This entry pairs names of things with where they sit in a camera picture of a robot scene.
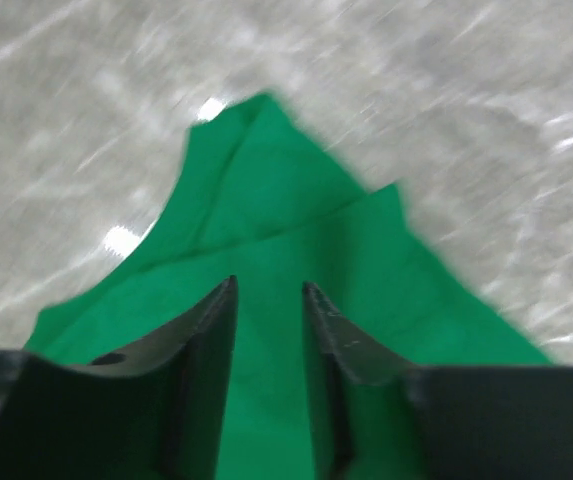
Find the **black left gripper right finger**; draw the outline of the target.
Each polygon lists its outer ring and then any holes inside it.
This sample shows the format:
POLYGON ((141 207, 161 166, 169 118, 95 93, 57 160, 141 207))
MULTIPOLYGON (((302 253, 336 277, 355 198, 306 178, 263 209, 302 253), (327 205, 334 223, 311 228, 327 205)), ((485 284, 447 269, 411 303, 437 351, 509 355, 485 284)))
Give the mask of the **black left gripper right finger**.
POLYGON ((573 479, 573 366, 418 365, 302 289, 318 479, 573 479))

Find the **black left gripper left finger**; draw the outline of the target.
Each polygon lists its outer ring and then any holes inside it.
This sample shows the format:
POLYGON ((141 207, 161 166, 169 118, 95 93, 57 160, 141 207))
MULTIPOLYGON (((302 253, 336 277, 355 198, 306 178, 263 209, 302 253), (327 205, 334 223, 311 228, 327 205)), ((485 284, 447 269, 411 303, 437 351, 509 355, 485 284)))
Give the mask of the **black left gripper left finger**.
POLYGON ((212 479, 238 285, 87 364, 0 350, 0 479, 212 479))

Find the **green t shirt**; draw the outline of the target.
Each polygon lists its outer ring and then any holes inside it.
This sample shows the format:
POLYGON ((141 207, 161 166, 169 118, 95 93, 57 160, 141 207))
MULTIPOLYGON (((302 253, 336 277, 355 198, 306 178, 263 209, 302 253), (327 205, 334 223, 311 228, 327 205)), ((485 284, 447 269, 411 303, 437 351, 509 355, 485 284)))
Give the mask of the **green t shirt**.
POLYGON ((239 307, 221 479, 313 475, 304 282, 411 361, 547 363, 408 229, 395 186, 365 190, 267 94, 190 130, 153 229, 97 286, 42 310, 27 348, 89 361, 185 312, 229 276, 239 307))

